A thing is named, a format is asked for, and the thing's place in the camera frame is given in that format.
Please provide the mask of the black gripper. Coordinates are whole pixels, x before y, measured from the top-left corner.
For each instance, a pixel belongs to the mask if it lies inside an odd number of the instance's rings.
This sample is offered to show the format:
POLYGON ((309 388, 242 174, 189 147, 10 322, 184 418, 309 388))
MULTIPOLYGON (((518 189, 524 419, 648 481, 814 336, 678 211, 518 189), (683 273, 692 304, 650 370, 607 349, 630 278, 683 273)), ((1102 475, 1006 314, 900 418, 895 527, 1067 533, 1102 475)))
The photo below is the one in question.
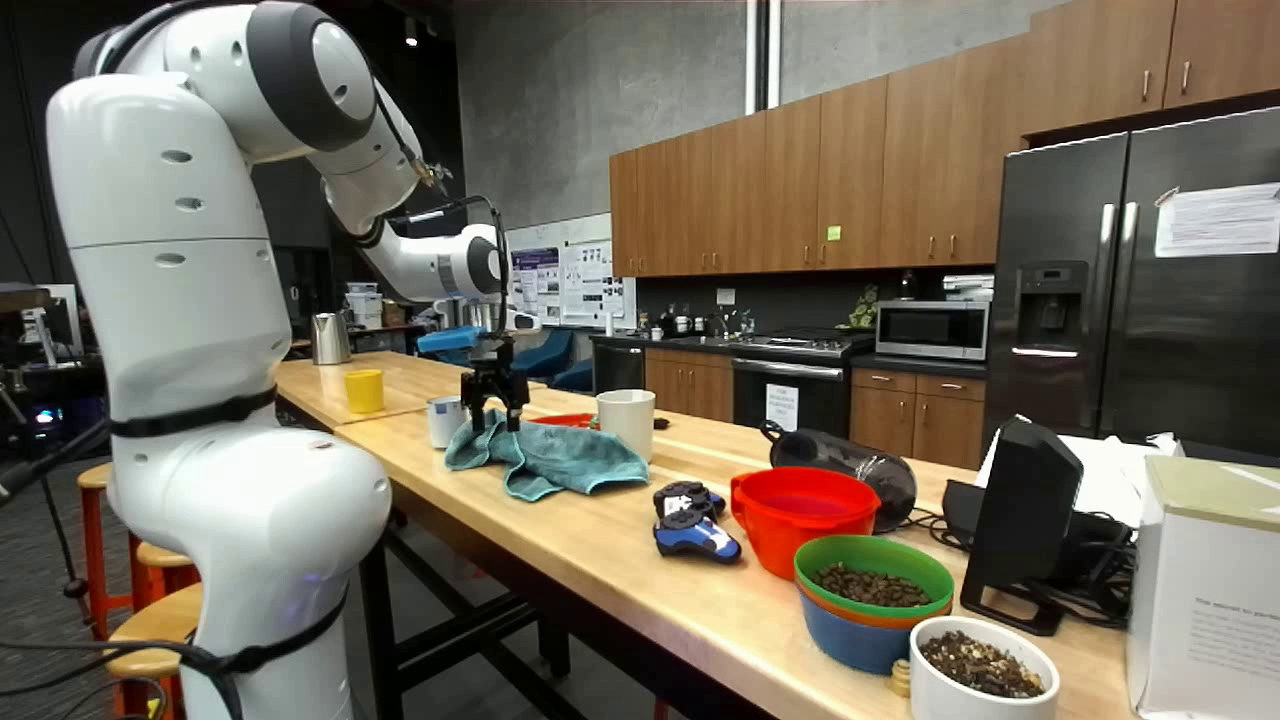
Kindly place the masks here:
POLYGON ((483 336, 471 353, 471 370, 458 377, 464 428, 483 428, 483 403, 501 400, 506 431, 524 428, 526 380, 512 370, 512 341, 483 336))

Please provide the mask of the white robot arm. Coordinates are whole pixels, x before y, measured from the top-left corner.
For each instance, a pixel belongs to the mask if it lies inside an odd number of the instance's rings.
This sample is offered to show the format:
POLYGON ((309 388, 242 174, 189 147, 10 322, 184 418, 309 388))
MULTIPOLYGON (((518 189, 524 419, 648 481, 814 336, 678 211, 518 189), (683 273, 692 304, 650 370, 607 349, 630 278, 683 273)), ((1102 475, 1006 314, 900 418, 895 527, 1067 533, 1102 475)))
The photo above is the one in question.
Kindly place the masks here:
POLYGON ((108 380, 108 502, 198 571, 189 720, 350 720, 345 600, 391 488, 367 453, 276 419, 291 326, 253 174, 302 160, 409 302, 497 298, 501 233, 420 229, 415 131, 310 5, 159 5, 79 51, 45 137, 108 380))

